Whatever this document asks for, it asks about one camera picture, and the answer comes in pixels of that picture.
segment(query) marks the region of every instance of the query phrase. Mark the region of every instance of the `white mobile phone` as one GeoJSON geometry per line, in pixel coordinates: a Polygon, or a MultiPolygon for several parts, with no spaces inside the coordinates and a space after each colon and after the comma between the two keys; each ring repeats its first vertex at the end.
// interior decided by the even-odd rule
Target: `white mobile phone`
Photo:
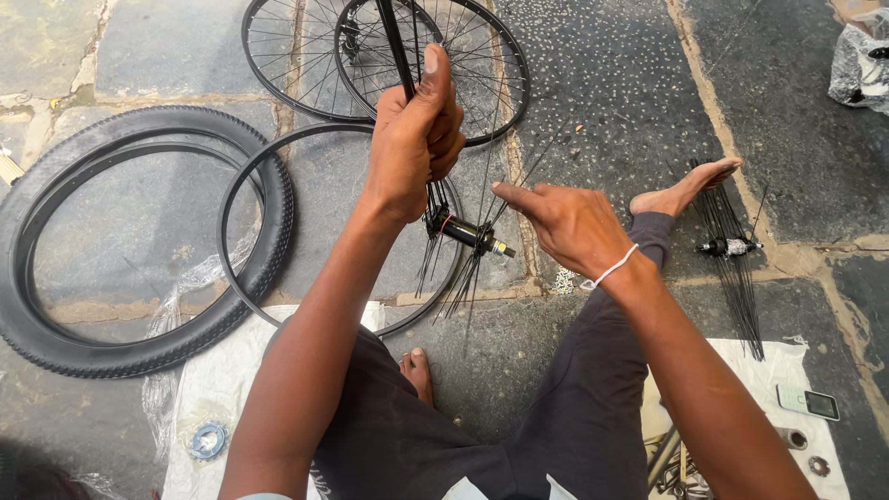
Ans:
{"type": "Polygon", "coordinates": [[[799,387],[777,384],[778,404],[782,408],[798,411],[807,415],[818,416],[827,420],[839,421],[837,400],[827,394],[807,391],[799,387]]]}

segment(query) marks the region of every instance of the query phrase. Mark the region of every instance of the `wrist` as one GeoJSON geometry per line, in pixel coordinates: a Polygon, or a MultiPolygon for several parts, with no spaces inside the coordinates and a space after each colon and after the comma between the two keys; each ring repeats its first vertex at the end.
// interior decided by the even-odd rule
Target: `wrist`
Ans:
{"type": "Polygon", "coordinates": [[[642,294],[663,286],[657,265],[642,252],[633,250],[626,262],[611,272],[599,287],[603,288],[618,304],[637,300],[642,294]]]}
{"type": "Polygon", "coordinates": [[[367,192],[362,193],[352,211],[352,218],[361,219],[362,223],[372,225],[374,228],[386,232],[393,230],[401,232],[406,225],[396,217],[388,204],[367,192]]]}

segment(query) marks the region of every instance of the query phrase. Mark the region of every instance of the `phone screen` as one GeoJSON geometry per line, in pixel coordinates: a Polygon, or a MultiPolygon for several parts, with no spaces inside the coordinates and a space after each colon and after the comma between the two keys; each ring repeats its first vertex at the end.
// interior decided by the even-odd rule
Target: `phone screen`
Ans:
{"type": "Polygon", "coordinates": [[[833,398],[806,391],[805,404],[809,407],[809,411],[816,415],[839,418],[839,415],[837,415],[837,403],[834,402],[833,398]]]}

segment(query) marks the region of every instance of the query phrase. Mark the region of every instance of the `fingernail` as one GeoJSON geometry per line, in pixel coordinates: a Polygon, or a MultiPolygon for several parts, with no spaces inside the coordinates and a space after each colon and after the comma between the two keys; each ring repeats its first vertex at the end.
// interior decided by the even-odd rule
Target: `fingernail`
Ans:
{"type": "Polygon", "coordinates": [[[426,45],[423,51],[423,73],[431,75],[438,70],[438,54],[426,45]]]}

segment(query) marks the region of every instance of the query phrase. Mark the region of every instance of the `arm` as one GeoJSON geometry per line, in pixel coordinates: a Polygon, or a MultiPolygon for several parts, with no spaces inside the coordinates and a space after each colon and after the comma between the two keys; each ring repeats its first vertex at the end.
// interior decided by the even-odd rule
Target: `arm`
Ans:
{"type": "MultiPolygon", "coordinates": [[[[600,192],[495,184],[494,193],[530,220],[548,254],[587,278],[601,276],[632,247],[600,192]]],[[[816,497],[763,411],[670,296],[654,262],[633,252],[600,286],[633,327],[673,423],[718,498],[816,497]]]]}
{"type": "Polygon", "coordinates": [[[364,191],[299,309],[262,363],[228,454],[220,498],[306,495],[308,469],[340,401],[358,324],[398,233],[426,207],[426,183],[451,170],[466,140],[445,50],[427,47],[408,105],[378,103],[364,191]]]}

